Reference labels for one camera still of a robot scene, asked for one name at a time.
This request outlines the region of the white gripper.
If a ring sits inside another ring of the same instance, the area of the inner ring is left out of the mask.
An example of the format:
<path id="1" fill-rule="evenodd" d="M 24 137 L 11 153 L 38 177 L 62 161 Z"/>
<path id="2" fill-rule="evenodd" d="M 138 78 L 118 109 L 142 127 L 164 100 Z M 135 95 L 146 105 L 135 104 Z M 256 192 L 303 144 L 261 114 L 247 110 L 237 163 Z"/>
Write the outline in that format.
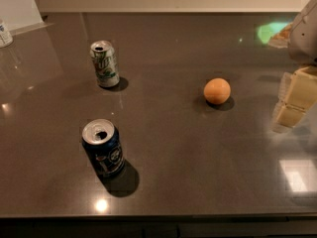
<path id="1" fill-rule="evenodd" d="M 294 18 L 288 52 L 302 67 L 291 76 L 284 102 L 298 110 L 308 110 L 317 102 L 317 0 L 309 0 Z"/>

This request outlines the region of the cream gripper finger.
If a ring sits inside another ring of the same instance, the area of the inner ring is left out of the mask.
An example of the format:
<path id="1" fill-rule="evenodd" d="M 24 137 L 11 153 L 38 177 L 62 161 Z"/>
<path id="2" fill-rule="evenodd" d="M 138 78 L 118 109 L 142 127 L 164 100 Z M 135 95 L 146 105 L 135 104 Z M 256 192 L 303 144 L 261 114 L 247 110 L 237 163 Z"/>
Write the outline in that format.
<path id="1" fill-rule="evenodd" d="M 293 128 L 304 117 L 305 112 L 278 102 L 274 108 L 274 122 L 284 127 Z"/>

